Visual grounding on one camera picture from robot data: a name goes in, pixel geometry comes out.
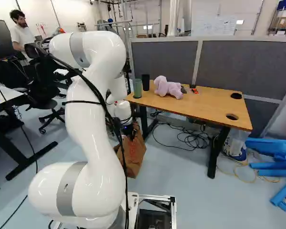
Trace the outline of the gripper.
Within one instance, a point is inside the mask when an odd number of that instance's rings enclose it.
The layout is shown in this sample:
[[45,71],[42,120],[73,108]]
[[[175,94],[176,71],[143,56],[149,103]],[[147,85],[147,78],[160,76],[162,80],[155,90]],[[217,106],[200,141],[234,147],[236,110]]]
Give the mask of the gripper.
[[140,126],[138,122],[132,122],[129,125],[124,125],[123,126],[123,134],[130,139],[135,139],[137,132],[140,130]]

